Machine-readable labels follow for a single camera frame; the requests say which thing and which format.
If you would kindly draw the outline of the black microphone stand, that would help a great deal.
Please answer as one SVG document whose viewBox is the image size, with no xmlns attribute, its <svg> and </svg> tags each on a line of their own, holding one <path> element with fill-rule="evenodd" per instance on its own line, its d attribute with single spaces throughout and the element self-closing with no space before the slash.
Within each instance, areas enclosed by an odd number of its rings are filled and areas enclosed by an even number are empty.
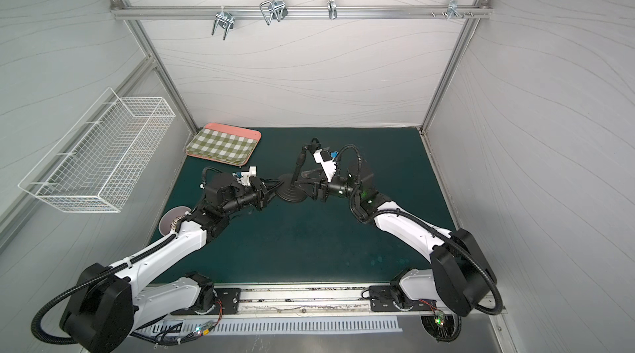
<svg viewBox="0 0 635 353">
<path fill-rule="evenodd" d="M 306 199 L 307 194 L 301 188 L 296 186 L 296 182 L 299 179 L 302 167 L 307 159 L 307 155 L 313 154 L 320 148 L 320 141 L 315 137 L 309 142 L 309 144 L 302 147 L 296 159 L 294 172 L 279 176 L 279 187 L 275 191 L 275 195 L 277 197 L 291 203 L 302 202 Z"/>
</svg>

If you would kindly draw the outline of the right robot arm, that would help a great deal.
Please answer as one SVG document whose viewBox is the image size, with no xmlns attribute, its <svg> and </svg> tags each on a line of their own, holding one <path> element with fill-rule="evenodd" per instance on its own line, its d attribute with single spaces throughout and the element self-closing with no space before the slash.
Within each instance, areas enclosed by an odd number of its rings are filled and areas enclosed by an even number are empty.
<svg viewBox="0 0 635 353">
<path fill-rule="evenodd" d="M 346 173 L 332 166 L 305 171 L 292 185 L 313 200 L 347 199 L 357 221 L 398 238 L 430 264 L 429 271 L 406 270 L 393 281 L 397 308 L 436 300 L 462 317 L 474 310 L 490 316 L 502 313 L 496 278 L 473 235 L 465 229 L 436 227 L 404 210 L 377 189 L 367 162 L 350 163 Z"/>
</svg>

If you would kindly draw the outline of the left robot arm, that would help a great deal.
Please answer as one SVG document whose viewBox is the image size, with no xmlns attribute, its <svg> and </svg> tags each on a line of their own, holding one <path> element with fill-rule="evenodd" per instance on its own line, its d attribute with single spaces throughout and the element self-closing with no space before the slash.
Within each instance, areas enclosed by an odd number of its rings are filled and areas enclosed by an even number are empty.
<svg viewBox="0 0 635 353">
<path fill-rule="evenodd" d="M 152 282 L 219 237 L 234 213 L 266 207 L 280 185 L 257 176 L 243 184 L 232 174 L 215 175 L 203 184 L 196 206 L 166 236 L 108 267 L 95 264 L 82 273 L 79 291 L 69 297 L 61 317 L 61 330 L 90 352 L 110 352 L 138 328 L 173 312 L 218 310 L 213 281 L 197 272 L 160 287 Z"/>
</svg>

